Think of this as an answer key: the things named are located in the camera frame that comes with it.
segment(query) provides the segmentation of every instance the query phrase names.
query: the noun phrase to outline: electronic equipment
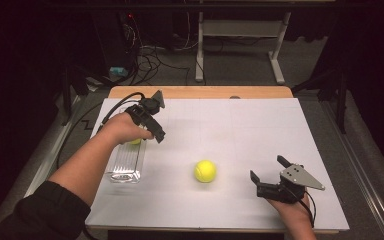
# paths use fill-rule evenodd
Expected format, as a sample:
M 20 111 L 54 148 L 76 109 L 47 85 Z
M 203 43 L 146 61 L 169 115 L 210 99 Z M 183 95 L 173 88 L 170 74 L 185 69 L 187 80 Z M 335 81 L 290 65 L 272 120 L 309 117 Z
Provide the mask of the electronic equipment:
M 128 100 L 135 95 L 140 95 L 141 99 L 139 101 L 135 101 L 137 104 L 126 108 L 124 112 L 130 115 L 136 125 L 142 125 L 148 131 L 150 131 L 154 135 L 157 142 L 160 143 L 164 139 L 165 132 L 163 131 L 161 125 L 152 117 L 152 115 L 157 114 L 160 111 L 160 108 L 165 108 L 163 93 L 161 90 L 158 90 L 151 98 L 145 98 L 145 95 L 140 92 L 132 93 L 123 98 L 107 113 L 107 115 L 102 120 L 98 131 L 101 130 L 101 128 L 109 120 L 110 116 L 117 108 L 127 102 L 132 102 L 132 100 Z
M 324 191 L 325 186 L 311 176 L 311 174 L 304 169 L 304 166 L 292 164 L 280 155 L 277 156 L 277 161 L 285 167 L 285 170 L 280 172 L 280 182 L 278 184 L 262 183 L 260 182 L 260 178 L 257 177 L 252 170 L 250 171 L 251 180 L 257 186 L 257 197 L 287 204 L 299 202 L 308 211 L 311 226 L 314 227 L 316 205 L 311 195 L 306 191 L 306 187 Z M 310 208 L 301 200 L 304 198 L 305 193 L 307 193 L 313 201 L 314 216 L 312 216 Z

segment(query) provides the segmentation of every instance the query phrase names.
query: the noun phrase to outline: white table surface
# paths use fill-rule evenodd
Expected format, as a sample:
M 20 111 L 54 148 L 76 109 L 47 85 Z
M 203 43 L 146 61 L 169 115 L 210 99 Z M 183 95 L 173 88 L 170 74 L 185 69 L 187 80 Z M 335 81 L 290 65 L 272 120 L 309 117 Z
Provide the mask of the white table surface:
M 119 100 L 105 100 L 92 135 Z M 282 155 L 326 187 L 308 189 L 316 202 L 315 230 L 349 229 L 297 99 L 166 99 L 165 104 L 154 118 L 166 136 L 160 144 L 147 142 L 141 181 L 111 183 L 104 176 L 89 227 L 282 232 L 277 212 L 256 196 L 249 176 L 253 170 L 262 182 L 278 183 L 284 167 L 276 158 Z M 202 159 L 217 166 L 211 183 L 193 176 Z

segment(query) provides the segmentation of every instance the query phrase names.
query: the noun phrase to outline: clear plastic container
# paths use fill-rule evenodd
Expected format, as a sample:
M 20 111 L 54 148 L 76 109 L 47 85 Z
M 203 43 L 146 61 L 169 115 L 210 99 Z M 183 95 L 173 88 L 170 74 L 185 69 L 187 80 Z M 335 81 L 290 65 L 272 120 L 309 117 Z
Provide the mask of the clear plastic container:
M 139 144 L 125 143 L 118 146 L 115 159 L 110 159 L 106 175 L 114 183 L 138 183 L 142 173 L 146 141 Z

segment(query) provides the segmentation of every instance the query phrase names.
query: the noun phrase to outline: desk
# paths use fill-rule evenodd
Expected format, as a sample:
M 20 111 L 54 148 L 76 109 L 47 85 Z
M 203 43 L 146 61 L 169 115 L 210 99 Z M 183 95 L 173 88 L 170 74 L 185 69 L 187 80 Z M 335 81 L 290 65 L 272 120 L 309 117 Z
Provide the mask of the desk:
M 327 2 L 334 0 L 277 0 L 276 2 Z M 268 0 L 216 0 L 215 2 L 272 2 Z M 195 67 L 195 79 L 201 82 L 204 79 L 204 36 L 242 36 L 242 37 L 272 37 L 277 38 L 273 51 L 268 52 L 268 57 L 273 69 L 276 82 L 279 85 L 285 84 L 282 70 L 278 62 L 279 51 L 285 37 L 289 24 L 291 12 L 285 12 L 283 19 L 277 21 L 245 21 L 245 20 L 204 20 L 203 12 L 199 13 L 198 23 L 198 50 Z
M 118 98 L 135 91 L 151 96 L 158 89 L 165 95 L 166 109 L 154 117 L 166 131 L 166 138 L 161 144 L 147 143 L 140 183 L 112 184 L 104 176 L 86 220 L 89 227 L 282 233 L 285 228 L 277 212 L 256 197 L 249 170 L 264 182 L 277 183 L 283 167 L 276 156 L 283 155 L 303 164 L 326 186 L 323 192 L 310 190 L 317 204 L 316 232 L 349 228 L 298 100 L 288 88 L 117 87 L 104 102 L 97 122 Z M 231 96 L 242 99 L 226 99 Z M 258 107 L 253 111 L 246 108 L 254 104 Z M 264 127 L 259 128 L 256 122 Z M 256 135 L 258 140 L 251 141 Z M 200 141 L 206 138 L 211 141 Z M 193 166 L 200 158 L 211 159 L 218 167 L 212 183 L 193 178 Z

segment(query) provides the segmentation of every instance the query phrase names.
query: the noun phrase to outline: yellow tennis ball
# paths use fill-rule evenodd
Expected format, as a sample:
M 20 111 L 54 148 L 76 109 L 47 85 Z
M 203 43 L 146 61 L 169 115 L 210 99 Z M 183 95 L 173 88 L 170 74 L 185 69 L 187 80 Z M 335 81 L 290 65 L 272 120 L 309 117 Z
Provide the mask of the yellow tennis ball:
M 216 165 L 209 160 L 199 161 L 195 165 L 195 177 L 200 182 L 208 183 L 214 180 L 216 177 L 217 169 Z
M 136 140 L 133 140 L 133 141 L 130 141 L 129 143 L 130 144 L 134 144 L 134 145 L 139 144 L 140 143 L 140 138 L 138 138 Z

